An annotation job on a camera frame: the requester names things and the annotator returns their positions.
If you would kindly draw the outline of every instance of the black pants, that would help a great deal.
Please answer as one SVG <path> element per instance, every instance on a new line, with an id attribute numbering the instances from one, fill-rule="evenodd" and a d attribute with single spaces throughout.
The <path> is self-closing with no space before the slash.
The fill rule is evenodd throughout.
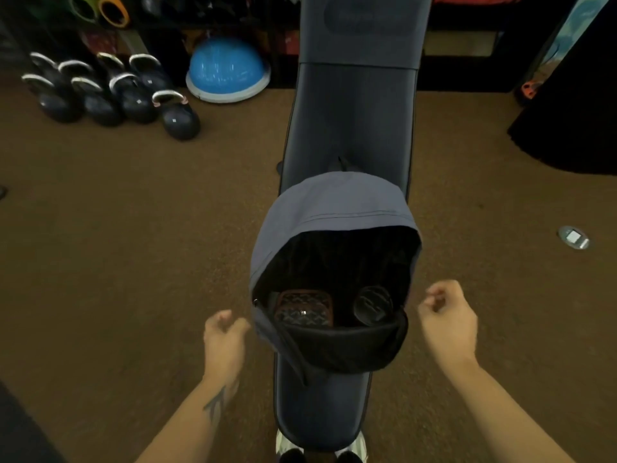
<path id="1" fill-rule="evenodd" d="M 282 457 L 278 463 L 306 463 L 306 461 L 307 460 L 304 458 L 302 452 L 297 448 L 294 448 L 293 450 L 282 454 Z M 345 452 L 336 459 L 336 463 L 362 463 L 362 461 L 355 453 Z"/>

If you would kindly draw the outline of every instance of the orange foam roller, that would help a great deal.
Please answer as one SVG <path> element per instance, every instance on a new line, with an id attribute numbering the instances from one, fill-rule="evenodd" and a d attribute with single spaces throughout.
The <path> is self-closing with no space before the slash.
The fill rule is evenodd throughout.
<path id="1" fill-rule="evenodd" d="M 128 11 L 120 0 L 99 0 L 99 11 L 109 24 L 126 28 L 131 22 Z"/>

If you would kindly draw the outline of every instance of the foam roller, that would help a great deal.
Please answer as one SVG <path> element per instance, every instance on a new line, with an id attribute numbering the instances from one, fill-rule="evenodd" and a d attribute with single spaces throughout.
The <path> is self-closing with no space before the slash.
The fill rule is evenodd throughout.
<path id="1" fill-rule="evenodd" d="M 89 23 L 99 20 L 99 0 L 68 0 L 71 12 Z"/>
<path id="2" fill-rule="evenodd" d="M 126 28 L 131 22 L 120 0 L 99 0 L 99 9 L 107 22 L 116 28 Z"/>

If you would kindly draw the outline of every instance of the hand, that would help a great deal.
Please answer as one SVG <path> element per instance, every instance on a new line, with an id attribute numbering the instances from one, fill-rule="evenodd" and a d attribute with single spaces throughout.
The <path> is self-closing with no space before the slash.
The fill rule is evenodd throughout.
<path id="1" fill-rule="evenodd" d="M 251 329 L 246 319 L 231 321 L 231 311 L 220 311 L 206 320 L 204 329 L 203 381 L 214 381 L 224 386 L 226 401 L 236 394 L 238 376 L 244 365 L 244 336 Z"/>
<path id="2" fill-rule="evenodd" d="M 465 300 L 458 281 L 439 281 L 426 290 L 418 306 L 422 331 L 443 373 L 455 381 L 459 374 L 476 368 L 478 317 Z"/>

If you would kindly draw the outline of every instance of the forearm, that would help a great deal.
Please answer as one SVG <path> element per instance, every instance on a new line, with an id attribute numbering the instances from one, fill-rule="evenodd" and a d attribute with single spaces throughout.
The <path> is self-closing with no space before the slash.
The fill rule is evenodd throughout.
<path id="1" fill-rule="evenodd" d="M 225 406 L 221 380 L 203 380 L 136 463 L 205 463 Z"/>
<path id="2" fill-rule="evenodd" d="M 573 463 L 573 460 L 477 364 L 451 377 L 500 463 Z"/>

